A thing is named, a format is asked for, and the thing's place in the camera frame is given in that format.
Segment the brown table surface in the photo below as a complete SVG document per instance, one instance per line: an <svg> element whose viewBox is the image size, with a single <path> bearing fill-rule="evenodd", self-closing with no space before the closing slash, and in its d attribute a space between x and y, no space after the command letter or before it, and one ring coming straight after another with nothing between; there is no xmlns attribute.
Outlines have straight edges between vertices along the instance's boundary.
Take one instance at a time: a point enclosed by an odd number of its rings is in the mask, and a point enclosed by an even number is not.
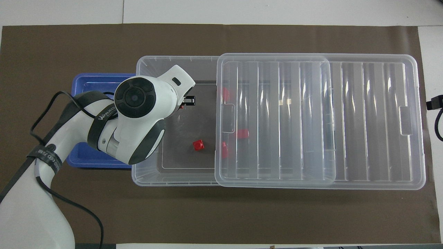
<svg viewBox="0 0 443 249"><path fill-rule="evenodd" d="M131 73L144 55L225 52L410 54L424 80L417 27L116 24L4 27L0 50L0 189L37 144L28 130L79 73ZM67 100L37 129L45 135ZM418 191L138 187L130 171L64 163L52 187L94 211L105 242L440 243L431 148L422 113L427 182ZM76 242L97 242L86 213L56 200Z"/></svg>

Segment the blue bin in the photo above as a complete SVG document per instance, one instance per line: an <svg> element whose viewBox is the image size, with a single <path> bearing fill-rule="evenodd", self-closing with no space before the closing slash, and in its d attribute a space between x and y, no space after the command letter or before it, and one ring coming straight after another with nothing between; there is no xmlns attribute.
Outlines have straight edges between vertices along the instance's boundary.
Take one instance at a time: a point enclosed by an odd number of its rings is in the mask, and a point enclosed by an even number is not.
<svg viewBox="0 0 443 249"><path fill-rule="evenodd" d="M73 96L87 91L115 92L117 86L135 74L79 74L72 81ZM77 144L66 161L70 166L82 168L131 168L130 165L91 148L87 143Z"/></svg>

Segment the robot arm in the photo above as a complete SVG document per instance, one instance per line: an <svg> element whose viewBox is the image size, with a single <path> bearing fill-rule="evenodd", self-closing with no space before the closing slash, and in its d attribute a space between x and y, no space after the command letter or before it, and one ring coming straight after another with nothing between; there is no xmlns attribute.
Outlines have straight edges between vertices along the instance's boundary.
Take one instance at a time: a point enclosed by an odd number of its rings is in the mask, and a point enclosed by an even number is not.
<svg viewBox="0 0 443 249"><path fill-rule="evenodd" d="M58 156L61 163L77 143L88 142L124 163L141 162L161 141L164 118L182 105L194 85L176 65L158 78L135 76L125 80L116 89L115 101L100 92L79 94L75 100L95 118L69 103L43 139L45 147L33 152L40 151L49 158ZM57 169L33 158L22 166L26 167L0 203L0 248L73 249L69 223L36 180L40 176L50 187Z"/></svg>

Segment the white floor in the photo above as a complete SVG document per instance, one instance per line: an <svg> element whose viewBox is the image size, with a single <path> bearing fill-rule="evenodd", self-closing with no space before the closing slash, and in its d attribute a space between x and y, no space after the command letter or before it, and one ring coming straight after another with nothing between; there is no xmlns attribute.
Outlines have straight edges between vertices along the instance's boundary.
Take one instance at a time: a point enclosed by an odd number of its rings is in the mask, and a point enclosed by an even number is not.
<svg viewBox="0 0 443 249"><path fill-rule="evenodd" d="M443 94L443 4L438 0L0 0L0 28L7 25L99 23L420 26L427 100ZM440 166L443 143L433 132L436 115L437 111L428 112L427 121L443 237L443 167ZM230 245L227 248L248 247L269 245ZM177 248L177 245L130 244L118 248ZM182 248L197 247L182 245Z"/></svg>

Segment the cable strap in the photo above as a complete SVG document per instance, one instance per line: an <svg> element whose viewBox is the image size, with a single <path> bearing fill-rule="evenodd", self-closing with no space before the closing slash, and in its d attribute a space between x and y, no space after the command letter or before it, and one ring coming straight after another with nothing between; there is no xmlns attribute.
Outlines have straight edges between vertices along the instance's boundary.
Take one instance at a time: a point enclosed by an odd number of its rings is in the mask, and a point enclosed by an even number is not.
<svg viewBox="0 0 443 249"><path fill-rule="evenodd" d="M52 168L55 174L62 167L62 160L60 160L60 157L58 157L55 152L48 149L48 147L41 144L35 146L26 157L33 157L42 160Z"/></svg>
<svg viewBox="0 0 443 249"><path fill-rule="evenodd" d="M106 108L104 108L95 118L92 122L91 128L89 129L88 133L88 145L92 148L100 151L98 149L98 140L100 139L101 132L105 128L106 123L108 120L114 116L114 114L117 112L117 108L115 107L115 104L110 104Z"/></svg>

